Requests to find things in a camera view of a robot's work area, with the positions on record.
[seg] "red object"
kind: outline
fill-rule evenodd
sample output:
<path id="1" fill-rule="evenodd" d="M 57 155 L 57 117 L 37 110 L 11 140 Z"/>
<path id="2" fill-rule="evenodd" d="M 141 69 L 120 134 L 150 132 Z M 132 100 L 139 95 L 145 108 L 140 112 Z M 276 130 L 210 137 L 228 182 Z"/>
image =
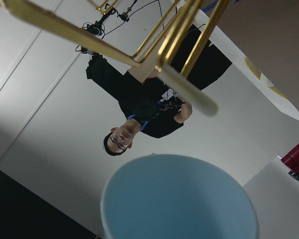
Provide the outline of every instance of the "red object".
<path id="1" fill-rule="evenodd" d="M 299 144 L 296 145 L 285 157 L 281 159 L 294 173 L 299 172 Z"/>

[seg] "light blue bucket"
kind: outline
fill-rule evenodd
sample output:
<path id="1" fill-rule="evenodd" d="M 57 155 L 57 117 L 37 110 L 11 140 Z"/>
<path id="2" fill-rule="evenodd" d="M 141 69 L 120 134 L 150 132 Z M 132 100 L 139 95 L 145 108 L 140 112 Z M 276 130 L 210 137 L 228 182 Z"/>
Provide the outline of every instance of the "light blue bucket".
<path id="1" fill-rule="evenodd" d="M 101 199 L 106 239 L 256 239 L 254 208 L 221 169 L 179 155 L 135 159 Z"/>

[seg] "man's arm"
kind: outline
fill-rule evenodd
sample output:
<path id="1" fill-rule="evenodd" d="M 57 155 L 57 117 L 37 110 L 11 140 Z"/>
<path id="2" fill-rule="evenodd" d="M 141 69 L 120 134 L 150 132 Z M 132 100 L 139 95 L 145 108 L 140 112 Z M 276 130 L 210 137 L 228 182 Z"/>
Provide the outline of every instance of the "man's arm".
<path id="1" fill-rule="evenodd" d="M 188 102 L 185 102 L 184 104 L 181 105 L 180 112 L 178 112 L 175 116 L 174 119 L 177 123 L 183 123 L 185 120 L 187 120 L 191 114 L 193 113 L 191 104 Z"/>

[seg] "gold metal frame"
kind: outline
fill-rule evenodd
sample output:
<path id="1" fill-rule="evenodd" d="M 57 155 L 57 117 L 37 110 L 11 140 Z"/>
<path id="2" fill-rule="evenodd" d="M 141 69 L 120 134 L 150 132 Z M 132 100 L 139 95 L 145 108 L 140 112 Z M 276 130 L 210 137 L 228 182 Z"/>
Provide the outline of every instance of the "gold metal frame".
<path id="1" fill-rule="evenodd" d="M 112 4 L 110 4 L 108 6 L 107 9 L 105 10 L 102 10 L 102 8 L 105 6 L 105 4 L 108 2 L 108 0 L 105 0 L 101 5 L 97 5 L 94 3 L 93 0 L 86 0 L 89 4 L 91 4 L 97 11 L 99 11 L 101 14 L 105 15 L 107 14 L 111 9 L 112 7 L 114 7 L 114 5 L 119 1 L 119 0 L 114 0 L 114 2 Z"/>
<path id="2" fill-rule="evenodd" d="M 93 6 L 95 3 L 93 0 L 87 0 Z M 207 23 L 205 29 L 201 33 L 198 41 L 191 51 L 185 65 L 181 71 L 181 74 L 176 72 L 171 66 L 177 50 L 179 49 L 181 42 L 187 30 L 192 24 L 194 17 L 199 10 L 199 7 L 203 0 L 187 0 L 185 5 L 180 9 L 179 13 L 174 16 L 166 26 L 165 30 L 162 31 L 157 37 L 154 43 L 151 45 L 149 50 L 145 53 L 144 57 L 136 61 L 135 58 L 140 54 L 144 47 L 149 43 L 150 39 L 159 29 L 160 25 L 166 20 L 171 10 L 179 3 L 180 0 L 175 0 L 172 6 L 169 8 L 167 13 L 158 22 L 156 27 L 151 31 L 145 41 L 137 49 L 136 53 L 132 56 L 124 53 L 123 51 L 113 47 L 112 45 L 94 37 L 88 32 L 76 27 L 75 25 L 59 18 L 54 13 L 46 11 L 39 6 L 30 3 L 27 0 L 0 0 L 0 5 L 7 8 L 14 16 L 25 20 L 31 24 L 42 27 L 43 29 L 50 31 L 58 36 L 66 38 L 72 42 L 76 42 L 85 48 L 94 50 L 100 54 L 106 55 L 125 64 L 139 67 L 141 63 L 146 59 L 150 52 L 159 43 L 162 37 L 167 34 L 165 41 L 162 44 L 158 52 L 158 59 L 156 68 L 159 71 L 158 77 L 164 80 L 170 85 L 175 91 L 181 94 L 186 100 L 191 102 L 193 105 L 207 115 L 214 115 L 217 112 L 217 105 L 206 95 L 200 92 L 196 87 L 187 81 L 187 76 L 197 61 L 200 53 L 202 52 L 205 44 L 207 43 L 213 29 L 215 28 L 219 18 L 224 12 L 226 6 L 230 0 L 219 0 L 212 16 Z M 107 0 L 98 8 L 103 7 L 107 3 Z"/>
<path id="3" fill-rule="evenodd" d="M 200 34 L 190 53 L 190 56 L 179 74 L 170 66 L 170 63 L 178 51 L 185 35 L 187 34 L 187 30 L 202 3 L 202 0 L 187 0 L 182 8 L 182 12 L 176 16 L 176 20 L 174 21 L 170 32 L 158 51 L 158 58 L 155 67 L 159 71 L 158 77 L 161 80 L 171 86 L 176 92 L 182 95 L 185 100 L 191 102 L 202 113 L 208 116 L 213 116 L 217 113 L 217 105 L 208 96 L 194 87 L 186 78 L 204 49 L 205 44 L 207 43 L 229 1 L 230 0 L 220 0 L 218 2 L 209 22 Z"/>
<path id="4" fill-rule="evenodd" d="M 148 45 L 151 38 L 158 31 L 161 24 L 167 19 L 170 12 L 178 4 L 180 0 L 176 0 L 172 6 L 168 9 L 166 14 L 158 22 L 155 28 L 151 31 L 145 41 L 141 44 L 135 54 L 128 55 L 116 47 L 100 40 L 99 38 L 89 34 L 88 32 L 78 28 L 77 26 L 65 21 L 64 19 L 56 16 L 51 11 L 47 11 L 27 0 L 0 0 L 0 5 L 5 7 L 12 15 L 30 23 L 41 27 L 49 32 L 52 32 L 60 37 L 68 39 L 72 42 L 78 43 L 87 49 L 91 49 L 100 54 L 106 55 L 118 61 L 121 61 L 130 66 L 138 67 L 146 57 L 151 53 L 158 42 L 168 31 L 171 26 L 171 22 L 166 26 L 165 30 L 162 31 L 149 50 L 145 53 L 144 57 L 139 61 L 135 58 L 140 54 L 145 46 Z"/>

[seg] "white wall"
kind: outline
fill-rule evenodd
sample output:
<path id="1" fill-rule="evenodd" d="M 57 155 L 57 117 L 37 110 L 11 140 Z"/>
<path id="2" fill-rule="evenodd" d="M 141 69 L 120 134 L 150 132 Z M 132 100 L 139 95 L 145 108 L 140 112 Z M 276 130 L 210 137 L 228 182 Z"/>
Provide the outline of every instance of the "white wall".
<path id="1" fill-rule="evenodd" d="M 101 17 L 86 2 L 44 4 L 77 26 Z M 122 0 L 118 9 L 130 4 Z M 143 4 L 139 1 L 133 9 Z M 164 12 L 170 3 L 161 4 Z M 159 17 L 158 4 L 152 4 L 105 40 L 134 52 Z M 121 23 L 113 16 L 105 22 L 106 30 Z M 218 104 L 218 115 L 208 118 L 194 109 L 173 134 L 154 139 L 140 133 L 132 150 L 110 157 L 102 148 L 103 137 L 124 122 L 124 115 L 114 99 L 86 79 L 89 56 L 78 55 L 75 47 L 0 8 L 0 170 L 96 234 L 102 230 L 103 186 L 131 159 L 152 152 L 192 156 L 224 169 L 243 185 L 299 142 L 299 121 L 277 110 L 231 66 L 204 90 Z M 121 72 L 128 69 L 109 61 Z"/>
<path id="2" fill-rule="evenodd" d="M 299 239 L 299 182 L 275 158 L 244 189 L 259 220 L 260 239 Z"/>

